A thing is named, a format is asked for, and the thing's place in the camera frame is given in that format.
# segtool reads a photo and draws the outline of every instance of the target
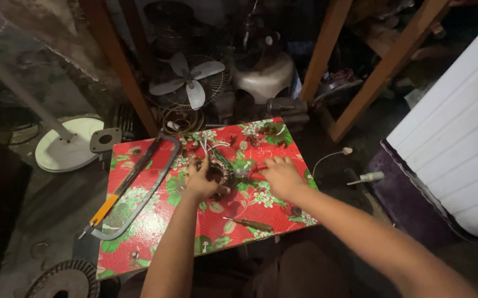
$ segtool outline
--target red floral tablecloth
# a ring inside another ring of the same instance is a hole
[[[183,147],[156,193],[121,237],[101,242],[97,261],[98,279],[149,266],[175,206],[180,201],[185,187],[187,165],[195,157],[204,157],[204,151],[199,146],[202,139],[208,139],[208,143],[212,145],[230,143],[230,146],[217,148],[235,169],[275,155],[290,156],[304,179],[316,187],[281,118],[194,132],[177,138]],[[107,196],[115,190],[152,141],[147,139],[114,146]],[[156,181],[158,172],[165,166],[172,149],[173,143],[162,141],[152,161],[103,220],[103,232],[112,233],[123,225]],[[291,208],[290,204],[270,194],[269,185],[265,181],[235,179],[231,194],[220,201],[209,199],[200,204],[196,222],[195,256],[316,224],[316,220],[306,212],[293,215]],[[265,223],[272,226],[274,232],[243,227],[223,219],[223,216]]]

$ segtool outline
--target white fan blade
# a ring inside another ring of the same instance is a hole
[[[164,95],[182,87],[183,84],[184,84],[183,78],[174,79],[170,82],[158,84],[152,88],[149,88],[149,92],[152,95]]]
[[[202,88],[202,85],[198,81],[192,80],[191,82],[193,82],[194,88],[191,89],[186,84],[185,91],[187,91],[188,93],[188,98],[189,98],[189,103],[191,104],[191,108],[193,110],[196,110],[204,105],[205,92],[204,92],[204,88]]]
[[[212,74],[217,74],[221,71],[223,71],[226,68],[224,64],[218,61],[209,61],[209,62],[204,62],[200,65],[197,65],[193,68],[191,71],[191,74],[194,74],[197,71],[200,71],[201,74],[198,76],[194,77],[193,79],[201,79],[205,78],[207,76],[210,76]]]
[[[182,52],[174,54],[173,57],[171,57],[170,64],[174,73],[176,73],[178,76],[184,76],[182,69],[189,73],[188,61],[185,59],[185,56]]]

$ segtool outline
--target white round fan base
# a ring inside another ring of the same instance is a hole
[[[104,123],[94,118],[77,118],[63,123],[74,137],[67,142],[55,130],[50,130],[37,145],[35,159],[43,170],[52,173],[70,172],[94,161],[98,155],[90,152],[90,139]]]

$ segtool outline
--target wooden handle screwdriver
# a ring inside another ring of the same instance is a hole
[[[226,220],[232,220],[233,222],[236,222],[238,224],[241,224],[245,227],[252,227],[256,230],[259,230],[259,231],[263,231],[263,232],[272,232],[274,231],[274,229],[272,227],[270,227],[269,225],[267,224],[263,224],[263,223],[258,223],[258,222],[252,222],[250,220],[238,220],[238,219],[230,219],[228,217],[223,217],[223,219],[226,219]]]

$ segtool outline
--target pliers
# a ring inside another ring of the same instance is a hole
[[[253,164],[251,167],[247,167],[245,169],[237,169],[235,170],[235,176],[237,178],[246,178],[249,180],[262,180],[266,181],[266,178],[259,174],[259,171],[266,170],[268,167],[263,162],[261,164]]]

